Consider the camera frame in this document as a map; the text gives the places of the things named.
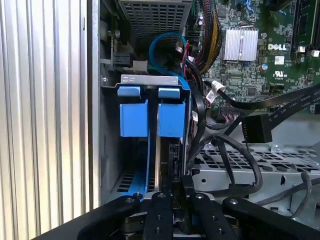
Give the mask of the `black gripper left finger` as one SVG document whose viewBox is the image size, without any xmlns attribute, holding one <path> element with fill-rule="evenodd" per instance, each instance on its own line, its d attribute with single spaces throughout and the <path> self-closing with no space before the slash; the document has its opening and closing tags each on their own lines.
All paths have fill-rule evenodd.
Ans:
<svg viewBox="0 0 320 240">
<path fill-rule="evenodd" d="M 125 227 L 125 220 L 136 214 L 142 202 L 123 196 L 93 211 L 94 219 L 77 234 L 78 240 L 172 240 L 173 207 L 169 193 L 156 192 L 147 204 L 146 215 L 134 226 Z"/>
</svg>

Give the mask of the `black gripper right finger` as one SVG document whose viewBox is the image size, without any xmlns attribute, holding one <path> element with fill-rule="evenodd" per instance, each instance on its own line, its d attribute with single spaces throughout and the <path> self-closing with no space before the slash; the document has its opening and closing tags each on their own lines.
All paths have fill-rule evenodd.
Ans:
<svg viewBox="0 0 320 240">
<path fill-rule="evenodd" d="M 192 177 L 181 178 L 193 214 L 207 240 L 318 240 L 320 232 L 255 203 L 226 198 L 222 204 L 196 192 Z"/>
</svg>

